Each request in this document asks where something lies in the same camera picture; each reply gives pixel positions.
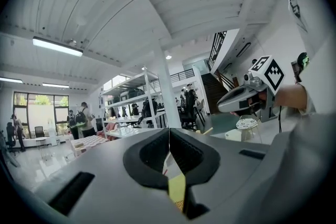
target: checkered cloth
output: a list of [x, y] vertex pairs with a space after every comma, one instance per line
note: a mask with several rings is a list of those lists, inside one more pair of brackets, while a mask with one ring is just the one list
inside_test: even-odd
[[74, 152], [74, 155], [78, 157], [80, 154], [86, 152], [87, 150], [107, 142], [106, 138], [101, 136], [88, 136], [85, 138], [80, 138], [77, 140], [71, 140], [71, 149]]

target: balcony railing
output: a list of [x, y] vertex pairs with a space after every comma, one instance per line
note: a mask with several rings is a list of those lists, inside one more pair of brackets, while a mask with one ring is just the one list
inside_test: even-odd
[[188, 78], [191, 78], [191, 77], [194, 77], [194, 76], [195, 76], [194, 70], [193, 69], [188, 69], [188, 70], [182, 71], [180, 73], [171, 75], [170, 80], [172, 82], [177, 82], [179, 80], [188, 79]]
[[[188, 70], [182, 71], [180, 73], [176, 73], [176, 74], [171, 75], [170, 80], [173, 83], [173, 82], [188, 79], [188, 78], [191, 78], [191, 77], [194, 77], [194, 76], [195, 76], [194, 70], [193, 69], [188, 69]], [[160, 83], [159, 83], [158, 80], [154, 80], [154, 81], [150, 82], [150, 85], [152, 85], [152, 87], [155, 89], [155, 88], [158, 88], [160, 86]]]
[[226, 31], [215, 34], [214, 41], [212, 43], [211, 52], [210, 52], [210, 57], [208, 60], [210, 70], [212, 69], [212, 66], [214, 66], [214, 63], [217, 59], [220, 48], [222, 47], [225, 36], [226, 36]]

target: staircase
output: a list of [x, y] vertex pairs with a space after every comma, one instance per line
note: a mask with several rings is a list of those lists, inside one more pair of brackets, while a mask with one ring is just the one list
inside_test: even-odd
[[217, 102], [227, 93], [227, 90], [210, 73], [202, 75], [202, 80], [209, 103], [210, 114], [219, 113]]

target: white shirt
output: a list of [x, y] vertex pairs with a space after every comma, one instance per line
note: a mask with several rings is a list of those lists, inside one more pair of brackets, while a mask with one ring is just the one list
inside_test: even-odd
[[86, 127], [82, 127], [81, 130], [82, 131], [86, 131], [86, 130], [89, 130], [89, 129], [92, 129], [93, 126], [91, 124], [91, 121], [90, 119], [92, 118], [91, 114], [90, 114], [90, 111], [88, 108], [84, 108], [84, 107], [80, 107], [79, 111], [82, 111], [83, 114], [85, 115], [85, 118], [86, 118]]
[[288, 0], [288, 8], [298, 26], [310, 63], [300, 74], [308, 100], [306, 111], [335, 111], [336, 70], [335, 21], [325, 0]]

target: window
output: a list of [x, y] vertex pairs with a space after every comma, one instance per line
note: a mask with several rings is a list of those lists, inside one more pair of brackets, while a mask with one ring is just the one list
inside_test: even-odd
[[48, 129], [56, 129], [58, 134], [67, 130], [69, 97], [14, 92], [13, 113], [21, 120], [26, 138], [35, 138], [35, 127], [42, 126], [45, 136]]
[[15, 92], [14, 93], [14, 105], [27, 106], [28, 93]]
[[121, 76], [121, 75], [117, 75], [116, 77], [114, 77], [112, 79], [112, 86], [117, 86], [118, 84], [128, 80], [129, 78], [128, 77], [125, 77], [125, 76]]
[[66, 133], [68, 128], [67, 117], [69, 115], [69, 97], [54, 96], [56, 132], [58, 135]]
[[68, 108], [55, 108], [56, 111], [56, 123], [57, 122], [66, 122], [67, 116], [69, 114]]
[[55, 95], [54, 106], [69, 106], [69, 97]]
[[43, 130], [55, 128], [54, 96], [44, 94], [28, 94], [28, 126], [35, 137], [35, 127], [42, 126]]

